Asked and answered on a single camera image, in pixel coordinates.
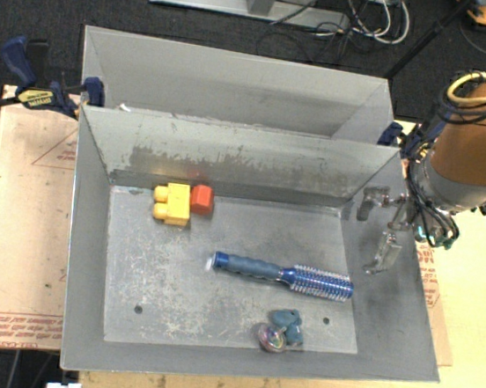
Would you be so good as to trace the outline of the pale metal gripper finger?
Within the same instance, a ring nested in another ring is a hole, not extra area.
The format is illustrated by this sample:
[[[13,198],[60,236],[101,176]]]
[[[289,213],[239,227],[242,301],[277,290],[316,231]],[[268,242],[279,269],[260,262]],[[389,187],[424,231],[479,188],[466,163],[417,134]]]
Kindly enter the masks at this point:
[[[364,271],[369,275],[375,275],[389,270],[397,261],[401,249],[402,246],[398,243],[394,232],[386,231],[382,234],[372,262],[363,267]]]
[[[357,209],[357,220],[365,222],[374,207],[379,207],[386,203],[389,194],[389,187],[375,186],[364,188],[361,205]]]

